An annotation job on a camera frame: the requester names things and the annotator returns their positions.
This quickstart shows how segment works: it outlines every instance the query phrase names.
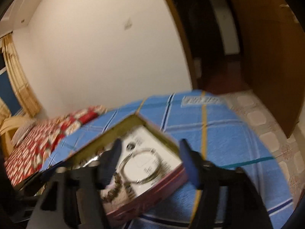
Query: door handle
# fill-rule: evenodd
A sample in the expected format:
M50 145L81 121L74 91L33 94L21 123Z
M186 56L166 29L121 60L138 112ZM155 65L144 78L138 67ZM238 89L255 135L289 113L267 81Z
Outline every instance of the door handle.
M298 18L295 16L295 14L293 13L293 11L291 10L290 6L288 4L281 4L280 5L281 8L288 8L293 16L293 21L294 23L300 23Z

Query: green stripe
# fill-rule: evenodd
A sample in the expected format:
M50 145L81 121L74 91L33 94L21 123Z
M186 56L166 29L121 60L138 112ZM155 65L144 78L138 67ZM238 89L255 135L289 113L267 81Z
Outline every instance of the green stripe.
M261 157L255 160L251 160L251 161L247 161L247 162L241 162L241 163L236 163L236 164L229 164L229 165L224 165L224 166L220 166L221 168L236 168L236 167L241 167L241 166L246 166L249 164L256 164L259 162L264 162L264 161L268 161L268 160L273 160L273 157Z

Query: bracelet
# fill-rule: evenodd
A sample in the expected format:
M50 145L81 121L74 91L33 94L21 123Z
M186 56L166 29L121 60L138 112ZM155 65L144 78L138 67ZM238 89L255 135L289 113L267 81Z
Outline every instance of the bracelet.
M103 202L112 202L118 195L122 187L122 179L118 173L114 173L115 187L102 197Z
M127 176L124 172L125 165L132 157L135 157L136 155L145 153L145 152L152 153L157 158L157 160L158 160L157 168L155 169L155 171L152 174L150 174L146 178L142 178L142 179L138 179L138 180L130 180L129 178L127 178ZM137 151L133 151L121 162L121 164L119 166L120 174L129 183L136 183L136 184L148 183L149 181L155 179L159 175L159 172L162 167L161 162L162 162L162 158L160 157L160 155L156 152L156 150L154 148L144 148L144 149L140 149Z

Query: pillow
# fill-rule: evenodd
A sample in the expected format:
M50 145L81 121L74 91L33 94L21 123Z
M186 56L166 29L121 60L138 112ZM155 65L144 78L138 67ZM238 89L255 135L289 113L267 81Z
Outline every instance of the pillow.
M35 126L35 124L36 124L35 119L32 119L32 120L29 120L29 121L25 122L15 132L15 134L14 134L12 140L11 140L11 144L13 146L19 145L21 143L21 141L28 135L30 130Z

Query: ceiling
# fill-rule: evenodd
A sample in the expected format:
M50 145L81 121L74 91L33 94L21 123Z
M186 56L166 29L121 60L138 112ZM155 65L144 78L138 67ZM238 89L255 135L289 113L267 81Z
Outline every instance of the ceiling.
M0 21L0 37L26 27L41 0L14 0Z

